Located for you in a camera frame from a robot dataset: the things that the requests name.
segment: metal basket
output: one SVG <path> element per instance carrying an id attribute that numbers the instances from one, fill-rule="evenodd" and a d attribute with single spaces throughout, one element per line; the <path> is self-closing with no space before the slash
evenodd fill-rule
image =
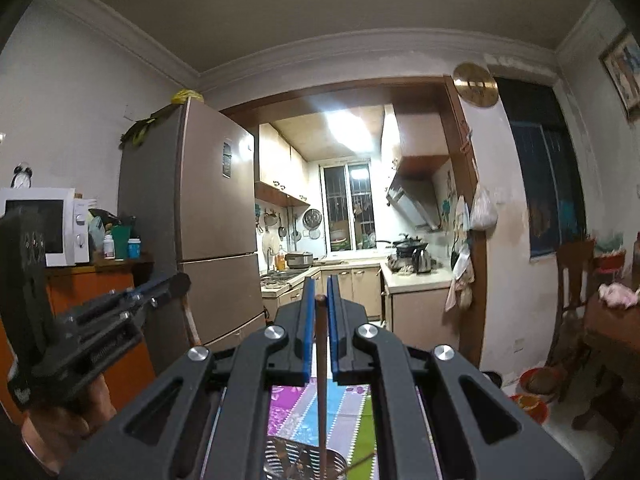
<path id="1" fill-rule="evenodd" d="M 317 446 L 279 436 L 268 436 L 264 462 L 264 473 L 268 480 L 324 480 L 320 478 L 320 448 Z M 336 475 L 347 467 L 347 461 L 340 453 L 332 449 L 326 450 L 326 478 L 345 480 L 345 474 L 338 477 Z"/>

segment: green cup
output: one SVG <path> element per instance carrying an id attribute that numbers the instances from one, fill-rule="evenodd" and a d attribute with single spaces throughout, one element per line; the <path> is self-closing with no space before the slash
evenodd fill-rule
<path id="1" fill-rule="evenodd" d="M 131 234 L 130 225 L 114 225 L 111 228 L 111 236 L 113 236 L 113 246 L 116 251 L 116 260 L 126 260 L 129 255 L 129 235 Z"/>

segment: window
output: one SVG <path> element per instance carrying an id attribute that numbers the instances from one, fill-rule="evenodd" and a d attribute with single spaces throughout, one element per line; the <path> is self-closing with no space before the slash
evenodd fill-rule
<path id="1" fill-rule="evenodd" d="M 368 162 L 322 168 L 329 252 L 375 249 L 376 224 L 369 175 Z"/>
<path id="2" fill-rule="evenodd" d="M 550 254 L 586 233 L 571 137 L 551 88 L 503 78 L 496 81 L 520 159 L 531 256 Z"/>

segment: framed picture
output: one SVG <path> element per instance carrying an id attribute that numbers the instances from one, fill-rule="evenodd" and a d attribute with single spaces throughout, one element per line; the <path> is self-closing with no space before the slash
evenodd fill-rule
<path id="1" fill-rule="evenodd" d="M 640 118 L 640 48 L 628 30 L 613 40 L 600 55 L 625 106 L 628 120 Z"/>

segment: upper cabinet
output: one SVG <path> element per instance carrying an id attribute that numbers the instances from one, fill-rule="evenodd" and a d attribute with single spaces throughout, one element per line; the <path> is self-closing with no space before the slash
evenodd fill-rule
<path id="1" fill-rule="evenodd" d="M 270 124 L 261 124 L 254 150 L 255 197 L 281 207 L 308 206 L 306 162 Z"/>
<path id="2" fill-rule="evenodd" d="M 449 158 L 437 108 L 425 103 L 385 107 L 382 163 L 385 171 L 408 178 L 431 176 Z"/>

